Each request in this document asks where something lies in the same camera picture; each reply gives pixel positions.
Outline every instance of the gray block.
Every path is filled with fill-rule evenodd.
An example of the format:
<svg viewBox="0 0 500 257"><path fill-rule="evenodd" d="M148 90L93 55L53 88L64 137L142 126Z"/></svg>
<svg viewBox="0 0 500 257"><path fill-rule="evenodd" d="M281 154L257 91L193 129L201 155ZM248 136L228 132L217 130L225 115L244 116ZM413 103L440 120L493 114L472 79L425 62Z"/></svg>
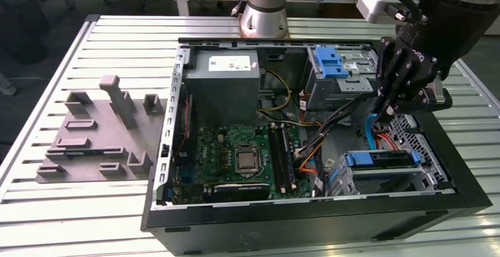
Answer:
<svg viewBox="0 0 500 257"><path fill-rule="evenodd" d="M69 159L64 153L65 148L50 148L46 150L45 157L49 160L66 160Z"/></svg>
<svg viewBox="0 0 500 257"><path fill-rule="evenodd" d="M98 164L98 172L104 176L118 176L125 174L125 169L118 162L102 162Z"/></svg>
<svg viewBox="0 0 500 257"><path fill-rule="evenodd" d="M126 127L126 129L133 129L137 127L137 123L133 119L133 110L130 109L129 104L129 96L128 94L122 94L120 87L117 86L120 83L120 78L117 76L102 76L101 82L98 83L98 87L101 90L108 92L109 99L112 102L112 107L121 118L121 121Z"/></svg>
<svg viewBox="0 0 500 257"><path fill-rule="evenodd" d="M116 149L113 151L105 151L104 156L108 159L126 159L128 151L124 147L106 147L108 149Z"/></svg>
<svg viewBox="0 0 500 257"><path fill-rule="evenodd" d="M140 160L137 160L133 153L129 153L126 165L132 170L133 174L148 174L150 166L153 165L149 156L145 152L142 152L140 156Z"/></svg>
<svg viewBox="0 0 500 257"><path fill-rule="evenodd" d="M86 148L90 145L88 138L64 139L60 138L56 142L58 148Z"/></svg>
<svg viewBox="0 0 500 257"><path fill-rule="evenodd" d="M60 165L41 165L37 174L44 178L60 178L65 174L65 169Z"/></svg>
<svg viewBox="0 0 500 257"><path fill-rule="evenodd" d="M69 93L68 98L64 102L69 112L77 117L85 117L88 115L85 105L92 104L92 100L84 91L73 91Z"/></svg>
<svg viewBox="0 0 500 257"><path fill-rule="evenodd" d="M85 130L97 128L97 123L93 119L81 119L77 121L68 121L64 124L68 130Z"/></svg>
<svg viewBox="0 0 500 257"><path fill-rule="evenodd" d="M148 115L142 104L144 99L132 100L137 123L134 129L124 127L108 100L80 99L88 115L81 119L78 118L81 115L73 115L70 112L66 114L62 127L46 152L41 174L34 179L38 183L145 180L148 178L148 171L157 157L164 112ZM160 100L160 105L165 108L166 100ZM84 139L89 141L89 146L85 146ZM130 153L137 158L132 158L128 165ZM104 171L102 174L101 164L104 168L108 168L112 167L106 165L109 163L118 163L122 172L116 171L110 175ZM62 175L56 175L54 165L62 168Z"/></svg>
<svg viewBox="0 0 500 257"><path fill-rule="evenodd" d="M156 94L146 94L144 96L142 107L146 115L162 114L161 102Z"/></svg>

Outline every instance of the white cable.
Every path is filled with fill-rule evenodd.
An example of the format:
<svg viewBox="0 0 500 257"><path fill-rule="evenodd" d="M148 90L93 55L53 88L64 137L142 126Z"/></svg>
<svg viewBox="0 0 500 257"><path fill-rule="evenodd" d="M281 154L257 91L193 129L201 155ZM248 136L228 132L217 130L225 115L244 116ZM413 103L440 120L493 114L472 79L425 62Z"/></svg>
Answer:
<svg viewBox="0 0 500 257"><path fill-rule="evenodd" d="M261 112L258 112L269 121L272 122L284 122L286 124L294 124L294 125L298 125L298 126L310 126L309 124L300 124L298 122L293 122L293 121L278 121L276 119L272 119L269 118L265 114L262 114Z"/></svg>

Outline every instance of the yellow wire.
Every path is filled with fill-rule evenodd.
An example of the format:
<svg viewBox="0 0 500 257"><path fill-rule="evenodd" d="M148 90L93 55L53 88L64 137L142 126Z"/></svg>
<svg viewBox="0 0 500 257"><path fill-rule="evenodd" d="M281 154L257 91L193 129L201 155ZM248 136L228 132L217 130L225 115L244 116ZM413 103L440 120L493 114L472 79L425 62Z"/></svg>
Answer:
<svg viewBox="0 0 500 257"><path fill-rule="evenodd" d="M289 90L289 87L288 87L288 84L286 82L284 81L284 79L270 70L265 70L268 73L270 73L280 81L281 83L284 84L284 87L286 88L286 93L288 93L288 98L286 98L286 102L281 105L281 106L277 106L274 108L261 108L261 109L257 109L258 112L268 112L268 111L277 111L280 109L282 109L284 107L286 107L288 103L289 103L289 100L292 99L292 92Z"/></svg>

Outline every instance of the sticker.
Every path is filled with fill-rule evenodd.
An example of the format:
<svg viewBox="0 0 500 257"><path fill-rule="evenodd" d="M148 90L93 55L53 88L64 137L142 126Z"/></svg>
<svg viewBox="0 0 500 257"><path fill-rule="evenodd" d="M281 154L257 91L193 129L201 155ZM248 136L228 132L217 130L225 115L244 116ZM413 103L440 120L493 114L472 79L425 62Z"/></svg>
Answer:
<svg viewBox="0 0 500 257"><path fill-rule="evenodd" d="M250 71L249 56L212 56L208 71Z"/></svg>
<svg viewBox="0 0 500 257"><path fill-rule="evenodd" d="M306 101L300 100L300 102L298 102L298 106L300 106L300 109L301 109L302 111L305 111L305 110L306 110Z"/></svg>
<svg viewBox="0 0 500 257"><path fill-rule="evenodd" d="M344 68L356 69L357 70L356 63L344 64Z"/></svg>
<svg viewBox="0 0 500 257"><path fill-rule="evenodd" d="M314 179L314 185L322 191L322 182L321 182L320 178L317 178L317 177Z"/></svg>

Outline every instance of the aluminum worktable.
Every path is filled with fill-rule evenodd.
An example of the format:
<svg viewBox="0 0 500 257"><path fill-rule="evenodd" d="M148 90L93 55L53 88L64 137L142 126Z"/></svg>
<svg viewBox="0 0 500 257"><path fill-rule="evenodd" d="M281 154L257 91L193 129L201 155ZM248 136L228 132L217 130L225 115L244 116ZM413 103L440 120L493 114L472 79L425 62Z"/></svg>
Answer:
<svg viewBox="0 0 500 257"><path fill-rule="evenodd" d="M292 38L380 39L393 27L360 20L289 19ZM38 184L36 170L53 141L69 90L98 89L116 74L132 95L168 90L178 37L238 37L237 21L216 17L101 16L86 21L0 166L0 255L169 256L138 230L146 181ZM238 253L237 256L500 256L500 106L458 61L445 80L453 108L436 117L493 206L446 221L405 241Z"/></svg>

